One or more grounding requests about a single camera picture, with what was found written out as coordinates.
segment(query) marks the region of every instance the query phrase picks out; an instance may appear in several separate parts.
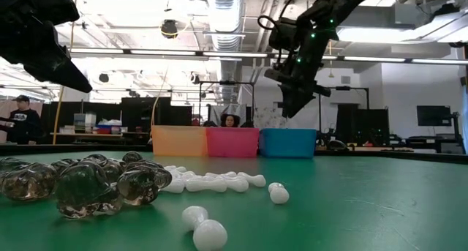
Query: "pink bin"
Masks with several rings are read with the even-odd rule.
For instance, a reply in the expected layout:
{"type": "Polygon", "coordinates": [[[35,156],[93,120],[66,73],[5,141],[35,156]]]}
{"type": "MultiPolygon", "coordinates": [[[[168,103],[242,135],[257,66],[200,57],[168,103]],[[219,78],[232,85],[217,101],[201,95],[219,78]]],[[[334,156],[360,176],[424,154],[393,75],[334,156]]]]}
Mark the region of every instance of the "pink bin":
{"type": "Polygon", "coordinates": [[[260,131],[255,128],[206,128],[209,157],[256,157],[260,131]]]}

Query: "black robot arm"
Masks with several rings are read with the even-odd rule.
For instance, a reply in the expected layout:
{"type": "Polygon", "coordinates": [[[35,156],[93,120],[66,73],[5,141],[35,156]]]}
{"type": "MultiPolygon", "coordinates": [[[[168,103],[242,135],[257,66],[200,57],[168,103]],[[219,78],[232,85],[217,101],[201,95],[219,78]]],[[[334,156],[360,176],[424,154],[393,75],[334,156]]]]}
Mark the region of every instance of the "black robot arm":
{"type": "Polygon", "coordinates": [[[88,93],[91,85],[54,27],[79,17],[72,0],[0,0],[0,56],[37,80],[88,93]]]}
{"type": "Polygon", "coordinates": [[[315,75],[323,66],[322,57],[329,40],[339,40],[336,27],[364,0],[316,0],[297,20],[280,16],[269,38],[272,48],[289,51],[265,77],[281,83],[283,117],[292,118],[314,99],[314,93],[329,97],[330,89],[317,85],[315,75]]]}

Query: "orange bin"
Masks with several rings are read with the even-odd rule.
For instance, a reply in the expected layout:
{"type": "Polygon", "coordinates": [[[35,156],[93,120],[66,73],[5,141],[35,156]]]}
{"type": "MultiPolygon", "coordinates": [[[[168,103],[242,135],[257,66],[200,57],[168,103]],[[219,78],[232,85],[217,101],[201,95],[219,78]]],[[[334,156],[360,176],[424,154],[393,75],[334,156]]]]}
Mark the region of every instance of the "orange bin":
{"type": "Polygon", "coordinates": [[[151,136],[156,156],[208,156],[204,127],[152,126],[151,136]]]}

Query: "green tabletop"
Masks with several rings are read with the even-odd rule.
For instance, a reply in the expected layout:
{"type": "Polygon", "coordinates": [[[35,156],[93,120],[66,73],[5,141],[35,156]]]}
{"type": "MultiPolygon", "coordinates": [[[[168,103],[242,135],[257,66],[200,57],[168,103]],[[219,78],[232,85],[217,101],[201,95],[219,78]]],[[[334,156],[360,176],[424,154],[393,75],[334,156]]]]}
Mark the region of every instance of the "green tabletop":
{"type": "MultiPolygon", "coordinates": [[[[107,157],[124,152],[96,151],[107,157]]],[[[19,158],[52,162],[91,152],[19,158]]],[[[468,250],[468,166],[376,157],[314,160],[158,158],[198,174],[244,171],[285,185],[274,205],[267,187],[245,193],[161,192],[149,206],[114,216],[66,220],[53,199],[17,203],[0,197],[0,250],[196,250],[182,211],[203,206],[225,226],[224,250],[468,250]]]]}

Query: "black jacket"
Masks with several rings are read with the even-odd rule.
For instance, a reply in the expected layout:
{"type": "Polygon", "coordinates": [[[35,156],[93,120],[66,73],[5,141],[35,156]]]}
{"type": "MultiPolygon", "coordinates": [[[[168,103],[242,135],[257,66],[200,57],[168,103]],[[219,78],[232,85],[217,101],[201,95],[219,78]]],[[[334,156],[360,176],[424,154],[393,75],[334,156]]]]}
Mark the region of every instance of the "black jacket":
{"type": "Polygon", "coordinates": [[[8,141],[27,144],[42,136],[41,119],[35,110],[15,110],[11,112],[10,119],[15,122],[15,126],[8,132],[8,141]]]}

